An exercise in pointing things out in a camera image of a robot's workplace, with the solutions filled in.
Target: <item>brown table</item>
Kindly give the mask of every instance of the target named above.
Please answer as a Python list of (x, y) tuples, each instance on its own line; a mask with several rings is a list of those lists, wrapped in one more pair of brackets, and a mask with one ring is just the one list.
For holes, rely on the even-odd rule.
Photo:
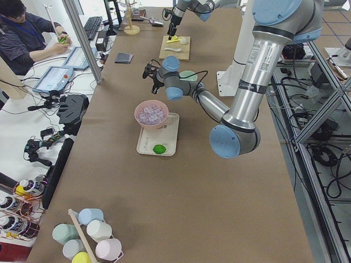
[[(147, 16), (160, 18), (161, 11), (149, 8)], [(59, 223), (71, 224), (69, 208), (104, 212), (122, 242), (121, 263), (313, 262), (267, 103), (256, 121), (259, 148), (219, 158), (209, 144), (215, 123), (201, 107), (190, 98), (167, 101), (164, 89), (155, 96), (152, 81), (141, 78), (146, 63), (158, 58), (168, 23), (135, 24), (138, 35), (116, 38), (28, 262), (68, 262), (51, 233)], [(231, 64), (240, 25), (236, 9), (218, 9), (206, 23), (186, 12), (177, 34), (191, 36), (191, 54), (180, 70), (208, 70), (203, 82), (217, 95), (216, 72)], [(117, 52), (135, 57), (114, 64)], [(133, 112), (147, 99), (180, 115), (172, 157), (135, 149), (140, 126)], [(222, 100), (230, 106), (231, 98)]]

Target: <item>wooden stick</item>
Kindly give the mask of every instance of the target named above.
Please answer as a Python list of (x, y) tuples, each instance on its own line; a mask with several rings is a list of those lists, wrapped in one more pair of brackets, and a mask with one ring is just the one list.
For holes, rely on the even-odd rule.
[(76, 216), (73, 213), (73, 210), (72, 209), (68, 209), (68, 214), (71, 217), (71, 219), (73, 221), (73, 224), (74, 224), (74, 226), (76, 227), (76, 229), (78, 231), (79, 236), (81, 237), (81, 240), (82, 240), (83, 245), (84, 245), (84, 247), (85, 247), (85, 249), (86, 249), (86, 251), (87, 251), (87, 253), (88, 253), (89, 257), (90, 257), (91, 262), (92, 263), (98, 263), (95, 255), (94, 255), (92, 249), (90, 248), (90, 245), (89, 245), (89, 243), (88, 243), (88, 241), (87, 241), (87, 239), (86, 239), (86, 237), (85, 237), (85, 235), (83, 233), (83, 230), (81, 229), (81, 226), (79, 225), (79, 222), (78, 222)]

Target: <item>contents of bowl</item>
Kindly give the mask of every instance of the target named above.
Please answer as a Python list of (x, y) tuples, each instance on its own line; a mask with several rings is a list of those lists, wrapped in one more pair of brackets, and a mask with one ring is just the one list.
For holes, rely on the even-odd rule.
[(156, 125), (165, 120), (167, 113), (157, 105), (149, 104), (137, 112), (138, 122), (145, 125)]

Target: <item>person's hand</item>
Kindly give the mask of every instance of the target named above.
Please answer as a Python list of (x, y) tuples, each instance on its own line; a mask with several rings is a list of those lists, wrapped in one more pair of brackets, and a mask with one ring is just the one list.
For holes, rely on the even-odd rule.
[(71, 40), (70, 37), (69, 37), (68, 35), (66, 35), (66, 34), (61, 34), (61, 35), (59, 35), (58, 39), (59, 39), (59, 41), (60, 41), (61, 39), (65, 39), (65, 40), (64, 40), (64, 43), (65, 43), (65, 44), (72, 44), (72, 40)]
[(53, 54), (62, 54), (67, 51), (69, 44), (54, 43), (50, 50)]

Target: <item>dark blue shirt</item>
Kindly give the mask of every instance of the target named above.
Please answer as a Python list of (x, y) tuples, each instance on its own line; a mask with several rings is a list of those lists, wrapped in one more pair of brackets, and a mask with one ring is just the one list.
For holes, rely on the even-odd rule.
[(25, 23), (17, 24), (0, 16), (0, 24), (5, 33), (0, 33), (0, 56), (16, 75), (26, 75), (34, 64), (29, 52), (45, 49), (42, 33), (54, 33), (54, 27), (50, 21), (30, 13), (26, 13)]

